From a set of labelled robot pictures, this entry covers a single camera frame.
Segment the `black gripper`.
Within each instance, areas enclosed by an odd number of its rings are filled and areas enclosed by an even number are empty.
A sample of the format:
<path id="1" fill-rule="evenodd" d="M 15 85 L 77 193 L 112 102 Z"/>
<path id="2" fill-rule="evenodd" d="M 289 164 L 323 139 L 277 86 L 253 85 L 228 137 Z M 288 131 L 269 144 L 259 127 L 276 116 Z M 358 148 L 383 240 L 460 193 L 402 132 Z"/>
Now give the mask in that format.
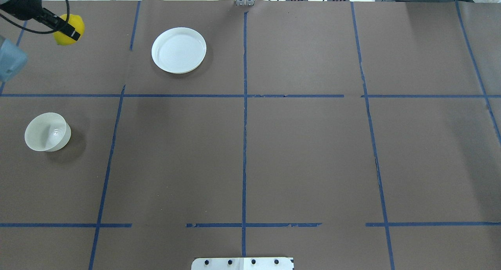
<path id="1" fill-rule="evenodd" d="M 68 24 L 70 15 L 57 16 L 48 9 L 43 9 L 42 0 L 0 0 L 0 9 L 19 20 L 39 17 L 40 23 L 55 32 L 60 31 Z"/>

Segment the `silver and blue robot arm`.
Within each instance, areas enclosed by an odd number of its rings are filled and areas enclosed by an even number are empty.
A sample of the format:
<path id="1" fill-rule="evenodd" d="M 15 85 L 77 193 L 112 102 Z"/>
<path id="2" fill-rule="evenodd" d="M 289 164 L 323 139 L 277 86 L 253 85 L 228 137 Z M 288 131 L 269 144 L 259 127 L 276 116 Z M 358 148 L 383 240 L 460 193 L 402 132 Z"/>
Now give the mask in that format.
<path id="1" fill-rule="evenodd" d="M 64 39 L 69 39 L 70 44 L 74 44 L 82 37 L 84 29 L 78 31 L 77 27 L 72 25 L 70 21 L 73 20 L 75 23 L 83 23 L 83 21 L 80 16 L 72 15 L 70 13 L 69 0 L 64 1 L 66 13 L 65 18 L 62 18 L 44 8 L 42 0 L 1 0 L 0 8 L 3 12 L 6 12 L 21 21 L 34 19 L 36 22 L 48 27 L 48 31 L 35 31 L 25 26 L 21 26 L 3 14 L 1 15 L 1 18 L 13 26 L 20 28 L 22 31 L 27 31 L 33 34 L 61 35 Z M 23 69 L 23 67 L 27 64 L 27 60 L 27 54 L 22 51 L 17 44 L 4 36 L 1 36 L 1 88 L 4 88 L 5 83 L 11 80 Z"/>

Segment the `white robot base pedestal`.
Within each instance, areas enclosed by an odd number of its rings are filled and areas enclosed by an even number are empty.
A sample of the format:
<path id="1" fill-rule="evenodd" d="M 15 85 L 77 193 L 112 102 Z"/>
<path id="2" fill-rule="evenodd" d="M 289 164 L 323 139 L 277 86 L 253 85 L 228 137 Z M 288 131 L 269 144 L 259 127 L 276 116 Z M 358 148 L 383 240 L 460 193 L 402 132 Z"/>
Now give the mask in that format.
<path id="1" fill-rule="evenodd" d="M 290 257 L 215 257 L 198 258 L 191 264 L 192 270 L 294 270 Z"/>

